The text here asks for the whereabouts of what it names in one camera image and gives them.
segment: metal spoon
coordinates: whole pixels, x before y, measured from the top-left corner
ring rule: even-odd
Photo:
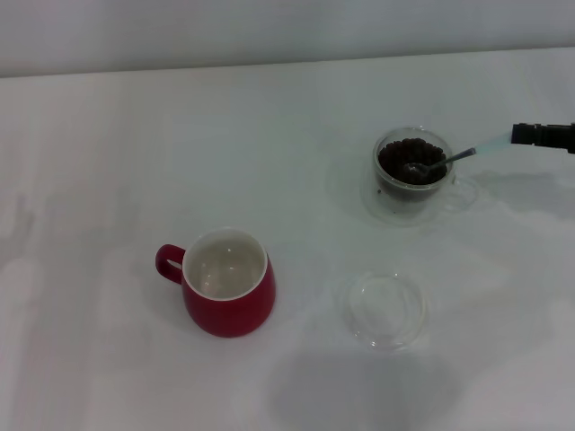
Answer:
[[[420,175],[422,179],[427,177],[431,171],[434,169],[440,168],[448,163],[452,163],[456,160],[464,159],[465,157],[469,157],[470,155],[477,154],[475,148],[469,148],[468,150],[462,151],[452,157],[449,157],[446,160],[442,160],[441,162],[433,163],[430,166],[426,166],[423,163],[406,163],[403,166],[403,170],[407,173],[414,173],[416,175]]]

